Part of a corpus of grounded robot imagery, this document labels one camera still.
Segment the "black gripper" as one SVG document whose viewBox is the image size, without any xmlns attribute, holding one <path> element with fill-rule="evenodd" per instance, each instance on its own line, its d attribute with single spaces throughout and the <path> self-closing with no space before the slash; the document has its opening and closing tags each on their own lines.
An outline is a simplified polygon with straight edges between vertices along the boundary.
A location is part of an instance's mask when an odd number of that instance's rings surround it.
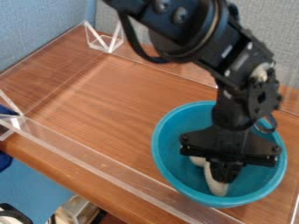
<svg viewBox="0 0 299 224">
<path fill-rule="evenodd" d="M 274 167 L 282 153 L 282 147 L 251 129 L 231 131 L 218 125 L 183 133 L 180 144 L 184 156 L 211 161 L 211 176 L 223 183 L 235 181 L 244 165 Z M 228 171 L 222 162 L 230 163 Z"/>
</svg>

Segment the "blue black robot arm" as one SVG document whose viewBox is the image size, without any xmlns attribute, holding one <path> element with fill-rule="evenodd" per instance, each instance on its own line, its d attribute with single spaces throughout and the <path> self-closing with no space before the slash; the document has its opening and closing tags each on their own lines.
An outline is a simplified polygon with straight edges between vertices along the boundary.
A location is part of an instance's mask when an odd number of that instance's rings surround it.
<svg viewBox="0 0 299 224">
<path fill-rule="evenodd" d="M 244 29 L 228 0 L 103 0 L 136 54 L 154 63 L 194 63 L 210 71 L 218 100 L 212 125 L 180 136 L 180 153 L 206 158 L 230 183 L 246 165 L 274 166 L 280 147 L 251 130 L 280 108 L 274 54 Z"/>
</svg>

